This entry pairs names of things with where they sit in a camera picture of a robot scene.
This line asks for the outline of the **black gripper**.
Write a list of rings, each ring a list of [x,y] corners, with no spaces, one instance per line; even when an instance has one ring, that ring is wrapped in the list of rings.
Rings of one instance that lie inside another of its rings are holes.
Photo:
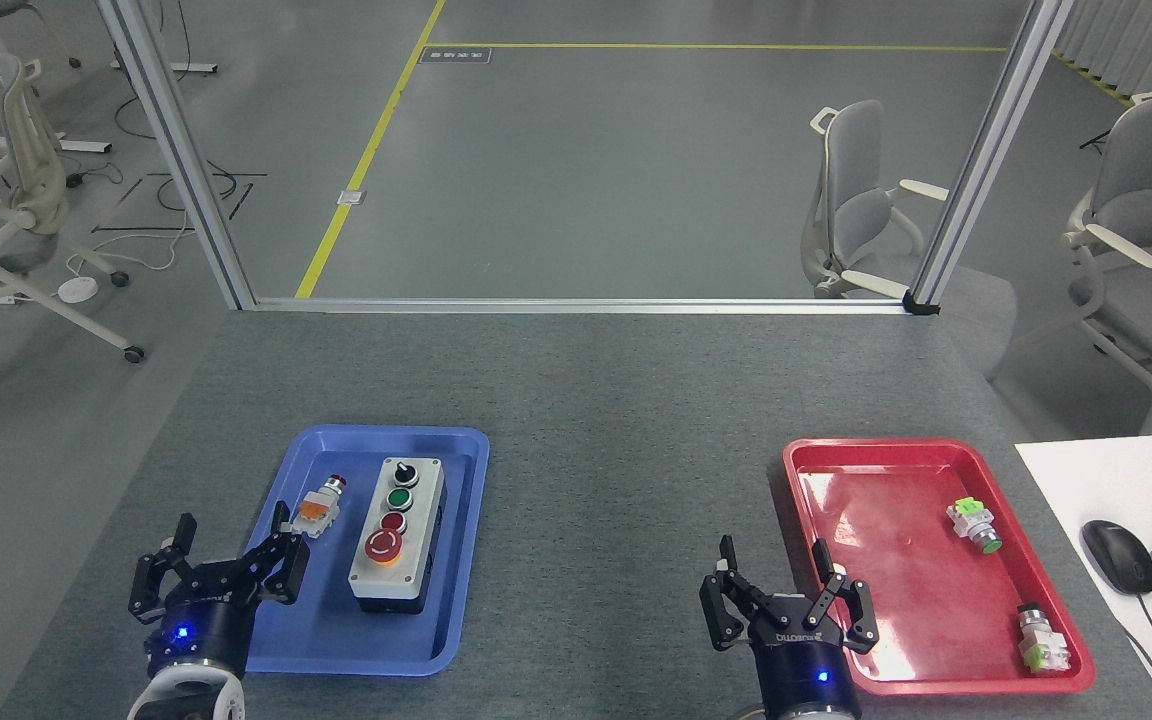
[[[865,655],[881,638],[870,589],[832,561],[826,539],[814,539],[812,558],[823,584],[814,602],[803,594],[771,597],[742,577],[733,537],[722,536],[717,570],[699,591],[710,644],[730,650],[750,626],[765,717],[861,717],[844,647]],[[846,634],[827,614],[838,597],[851,621]]]
[[[300,596],[311,548],[291,528],[287,502],[275,502],[270,535],[221,570],[218,594],[197,594],[179,585],[161,597],[161,583],[169,570],[192,582],[195,570],[185,560],[192,548],[197,521],[191,511],[180,515],[173,537],[150,555],[142,555],[134,569],[129,612],[141,624],[161,619],[147,635],[147,676],[173,665],[195,664],[220,667],[243,679],[259,602],[273,600],[291,605]]]

